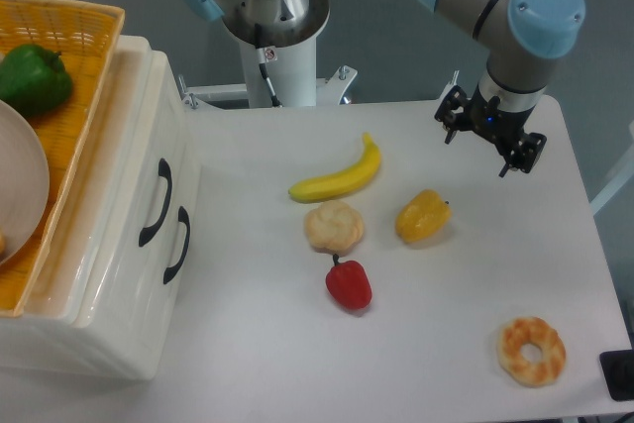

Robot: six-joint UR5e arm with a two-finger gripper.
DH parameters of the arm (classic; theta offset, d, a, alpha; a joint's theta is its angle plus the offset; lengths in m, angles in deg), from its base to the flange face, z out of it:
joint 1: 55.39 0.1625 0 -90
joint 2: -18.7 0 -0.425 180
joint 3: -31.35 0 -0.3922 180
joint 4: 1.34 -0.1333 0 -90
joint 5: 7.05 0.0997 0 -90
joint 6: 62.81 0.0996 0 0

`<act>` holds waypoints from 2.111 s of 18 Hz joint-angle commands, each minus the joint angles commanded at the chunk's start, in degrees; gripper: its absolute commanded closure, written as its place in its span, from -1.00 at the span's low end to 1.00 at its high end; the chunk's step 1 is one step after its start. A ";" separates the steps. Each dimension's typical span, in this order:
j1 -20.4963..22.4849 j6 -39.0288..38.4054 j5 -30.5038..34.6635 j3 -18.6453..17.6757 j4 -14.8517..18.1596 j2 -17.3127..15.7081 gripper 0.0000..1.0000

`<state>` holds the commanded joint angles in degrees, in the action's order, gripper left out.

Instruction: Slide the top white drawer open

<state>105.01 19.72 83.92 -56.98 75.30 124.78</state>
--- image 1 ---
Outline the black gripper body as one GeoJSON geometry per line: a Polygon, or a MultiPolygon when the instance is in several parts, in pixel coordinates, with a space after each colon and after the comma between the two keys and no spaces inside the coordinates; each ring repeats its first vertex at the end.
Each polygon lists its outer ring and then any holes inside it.
{"type": "Polygon", "coordinates": [[[495,145],[516,141],[536,106],[536,92],[519,92],[496,81],[480,81],[469,99],[469,129],[495,145]]]}

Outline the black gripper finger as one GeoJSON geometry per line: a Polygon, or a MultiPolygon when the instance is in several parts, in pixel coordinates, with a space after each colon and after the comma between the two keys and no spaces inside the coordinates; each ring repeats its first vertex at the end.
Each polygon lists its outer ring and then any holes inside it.
{"type": "Polygon", "coordinates": [[[441,98],[434,115],[446,132],[445,144],[448,145],[458,132],[469,129],[469,99],[465,91],[458,85],[452,86],[441,98]]]}
{"type": "Polygon", "coordinates": [[[546,144],[547,137],[539,133],[522,133],[516,141],[498,140],[497,150],[504,159],[498,176],[504,177],[508,171],[517,170],[530,173],[546,144]]]}

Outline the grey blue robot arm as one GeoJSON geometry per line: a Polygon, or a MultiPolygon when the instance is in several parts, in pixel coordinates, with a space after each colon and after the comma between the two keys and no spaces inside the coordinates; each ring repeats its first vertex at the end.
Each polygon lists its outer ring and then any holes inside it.
{"type": "Polygon", "coordinates": [[[453,85],[435,113],[451,142],[472,132],[493,144],[504,171],[528,173],[547,139],[524,126],[574,47],[584,0],[417,0],[488,51],[475,92],[453,85]]]}

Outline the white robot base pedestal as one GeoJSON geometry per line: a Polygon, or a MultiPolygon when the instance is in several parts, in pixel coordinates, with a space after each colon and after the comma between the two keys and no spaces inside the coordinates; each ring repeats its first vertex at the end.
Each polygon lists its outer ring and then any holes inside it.
{"type": "Polygon", "coordinates": [[[222,22],[237,43],[243,81],[187,86],[178,83],[192,108],[245,101],[254,108],[348,104],[358,72],[341,65],[327,78],[317,75],[317,39],[330,17],[329,0],[244,0],[222,22]]]}

